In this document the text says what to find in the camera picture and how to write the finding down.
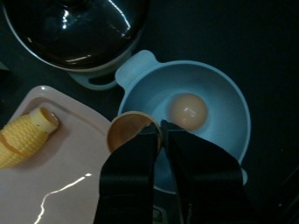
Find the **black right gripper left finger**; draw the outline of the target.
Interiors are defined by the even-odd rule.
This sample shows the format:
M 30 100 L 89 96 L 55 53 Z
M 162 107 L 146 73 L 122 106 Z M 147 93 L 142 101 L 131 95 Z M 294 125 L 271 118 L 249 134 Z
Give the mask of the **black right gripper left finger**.
M 94 224 L 153 224 L 158 142 L 151 123 L 110 155 L 99 176 Z

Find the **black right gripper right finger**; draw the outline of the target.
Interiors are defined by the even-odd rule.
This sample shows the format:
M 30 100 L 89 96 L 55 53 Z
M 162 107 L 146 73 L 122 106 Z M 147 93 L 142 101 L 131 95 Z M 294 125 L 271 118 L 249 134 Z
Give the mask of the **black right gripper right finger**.
M 183 224 L 258 224 L 238 160 L 213 142 L 162 122 Z

